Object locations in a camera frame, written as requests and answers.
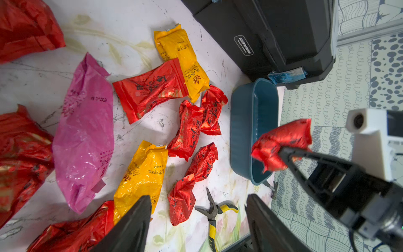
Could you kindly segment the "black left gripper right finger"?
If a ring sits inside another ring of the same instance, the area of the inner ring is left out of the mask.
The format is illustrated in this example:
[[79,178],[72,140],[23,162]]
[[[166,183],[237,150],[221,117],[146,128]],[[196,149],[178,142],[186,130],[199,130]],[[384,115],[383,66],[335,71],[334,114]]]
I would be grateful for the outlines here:
[[310,252],[256,194],[245,206],[255,252]]

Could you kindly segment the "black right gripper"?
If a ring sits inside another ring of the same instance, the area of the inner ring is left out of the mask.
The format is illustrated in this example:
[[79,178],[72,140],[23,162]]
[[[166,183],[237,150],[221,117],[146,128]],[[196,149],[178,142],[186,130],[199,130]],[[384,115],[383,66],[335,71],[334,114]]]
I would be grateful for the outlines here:
[[[279,156],[307,194],[349,231],[391,249],[403,247],[401,187],[332,155],[282,147]],[[309,159],[316,168],[305,176],[293,158]]]

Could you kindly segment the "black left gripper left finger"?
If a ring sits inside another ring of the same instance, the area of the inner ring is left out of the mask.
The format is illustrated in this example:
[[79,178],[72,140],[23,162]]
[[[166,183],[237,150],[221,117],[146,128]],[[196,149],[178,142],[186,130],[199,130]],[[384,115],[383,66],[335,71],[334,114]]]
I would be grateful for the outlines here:
[[92,251],[143,252],[147,241],[151,211],[150,197],[142,196]]

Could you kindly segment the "red tea bag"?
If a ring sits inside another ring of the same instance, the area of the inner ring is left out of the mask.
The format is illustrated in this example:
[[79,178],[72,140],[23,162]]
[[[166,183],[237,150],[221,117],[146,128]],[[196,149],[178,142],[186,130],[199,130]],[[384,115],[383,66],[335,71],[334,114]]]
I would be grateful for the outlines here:
[[167,196],[172,226],[177,226],[190,218],[196,202],[193,188],[197,182],[208,178],[217,160],[218,150],[213,142],[200,148],[193,157],[185,176],[176,182]]
[[92,215],[49,225],[28,252],[88,252],[114,227],[114,202],[104,202]]
[[206,135],[221,135],[218,119],[223,106],[228,103],[228,98],[224,92],[210,85],[202,98],[202,108],[204,108],[204,120],[201,132]]
[[142,75],[113,83],[129,124],[139,121],[154,107],[188,96],[179,59],[169,60]]
[[54,170],[53,136],[23,105],[1,115],[1,226],[44,184]]
[[251,147],[251,157],[260,161],[263,173],[288,168],[279,152],[282,147],[311,151],[311,119],[298,119],[263,134]]
[[1,1],[1,64],[63,47],[63,32],[45,2]]
[[179,106],[180,125],[176,136],[168,144],[169,157],[183,158],[186,161],[193,155],[198,144],[204,108],[184,100]]

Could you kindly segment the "yellow tea bag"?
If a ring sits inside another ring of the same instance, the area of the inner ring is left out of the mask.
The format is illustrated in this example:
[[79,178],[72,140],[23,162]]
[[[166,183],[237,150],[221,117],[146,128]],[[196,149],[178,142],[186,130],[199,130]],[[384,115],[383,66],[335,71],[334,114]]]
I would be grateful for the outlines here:
[[186,30],[178,24],[171,30],[154,31],[153,35],[156,49],[165,62],[175,58],[179,60],[188,97],[195,103],[200,94],[209,89],[210,79],[197,61]]
[[157,147],[142,141],[114,194],[115,224],[142,196],[150,197],[151,213],[154,213],[160,198],[168,155],[169,151],[165,146]]

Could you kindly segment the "teal plastic storage box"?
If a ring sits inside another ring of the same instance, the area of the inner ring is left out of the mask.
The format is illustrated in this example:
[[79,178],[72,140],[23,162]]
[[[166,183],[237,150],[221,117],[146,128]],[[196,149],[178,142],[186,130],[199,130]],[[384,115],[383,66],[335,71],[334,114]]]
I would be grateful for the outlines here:
[[251,157],[251,148],[279,125],[279,97],[275,84],[259,78],[237,87],[230,101],[230,164],[232,170],[260,185],[271,177],[264,164]]

